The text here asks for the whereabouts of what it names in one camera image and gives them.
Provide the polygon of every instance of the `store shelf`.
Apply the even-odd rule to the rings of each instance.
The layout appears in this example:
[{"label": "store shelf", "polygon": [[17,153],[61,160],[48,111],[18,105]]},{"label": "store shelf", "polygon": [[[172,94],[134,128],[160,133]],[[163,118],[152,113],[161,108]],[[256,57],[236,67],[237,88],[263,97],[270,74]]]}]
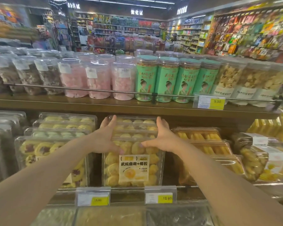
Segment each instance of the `store shelf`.
[{"label": "store shelf", "polygon": [[0,109],[33,109],[72,112],[106,112],[110,114],[147,114],[172,115],[186,117],[215,117],[215,118],[246,118],[246,119],[275,119],[279,110],[269,112],[265,108],[255,106],[235,106],[228,103],[224,110],[209,110],[193,108],[192,102],[181,104],[174,101],[169,103],[141,102],[136,99],[119,101],[114,98],[102,100],[83,98],[67,98],[57,95],[0,95]]}]

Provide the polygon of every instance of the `green canister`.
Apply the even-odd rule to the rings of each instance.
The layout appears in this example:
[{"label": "green canister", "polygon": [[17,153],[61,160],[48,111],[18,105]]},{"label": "green canister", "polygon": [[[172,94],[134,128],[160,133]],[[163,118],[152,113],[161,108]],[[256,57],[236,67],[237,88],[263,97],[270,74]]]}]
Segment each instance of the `green canister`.
[{"label": "green canister", "polygon": [[200,59],[201,67],[193,89],[193,95],[209,94],[218,74],[220,62],[209,59]]},{"label": "green canister", "polygon": [[[174,88],[174,95],[192,96],[193,88],[199,73],[201,61],[196,59],[180,59],[178,75]],[[187,103],[189,98],[173,97],[179,103]]]},{"label": "green canister", "polygon": [[[179,67],[179,59],[174,57],[159,57],[158,69],[156,75],[155,93],[173,94],[177,73]],[[170,102],[169,96],[157,96],[159,102]]]},{"label": "green canister", "polygon": [[[138,55],[136,62],[136,92],[153,93],[158,66],[158,57],[153,55]],[[152,96],[143,94],[136,94],[135,98],[144,102],[152,100]]]}]

